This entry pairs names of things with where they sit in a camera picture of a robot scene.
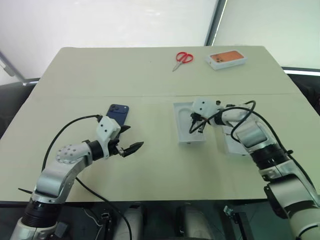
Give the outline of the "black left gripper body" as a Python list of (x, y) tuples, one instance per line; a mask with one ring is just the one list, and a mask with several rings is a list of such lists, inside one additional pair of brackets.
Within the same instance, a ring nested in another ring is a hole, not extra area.
[(119, 146), (119, 138), (116, 137), (108, 142), (108, 152), (109, 156), (116, 156), (120, 155), (121, 157), (124, 157), (125, 155), (125, 150)]

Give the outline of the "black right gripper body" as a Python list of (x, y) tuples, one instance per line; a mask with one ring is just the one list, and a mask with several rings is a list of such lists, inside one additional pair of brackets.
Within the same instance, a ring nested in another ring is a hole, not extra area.
[(201, 116), (196, 112), (191, 113), (190, 117), (192, 118), (192, 123), (197, 123), (197, 122), (203, 123), (207, 121), (205, 117)]

